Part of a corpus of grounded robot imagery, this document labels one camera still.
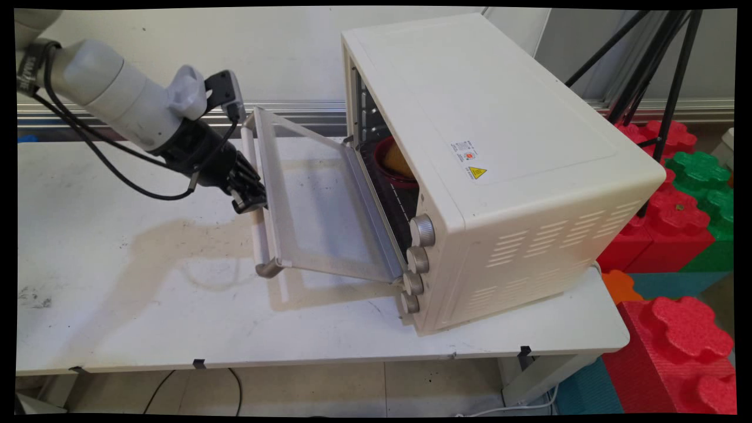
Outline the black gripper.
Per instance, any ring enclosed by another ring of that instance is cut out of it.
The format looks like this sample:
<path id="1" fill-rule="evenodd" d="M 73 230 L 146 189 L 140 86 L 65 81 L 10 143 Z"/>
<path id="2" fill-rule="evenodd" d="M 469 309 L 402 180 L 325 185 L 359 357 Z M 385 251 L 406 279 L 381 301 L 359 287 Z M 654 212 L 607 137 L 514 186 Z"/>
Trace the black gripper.
<path id="1" fill-rule="evenodd" d="M 244 153 L 227 144 L 236 127 L 233 122 L 221 136 L 201 119 L 183 119 L 177 131 L 150 154 L 185 176 L 198 172 L 201 186 L 229 190 L 237 214 L 266 208 L 268 198 L 261 177 Z"/>

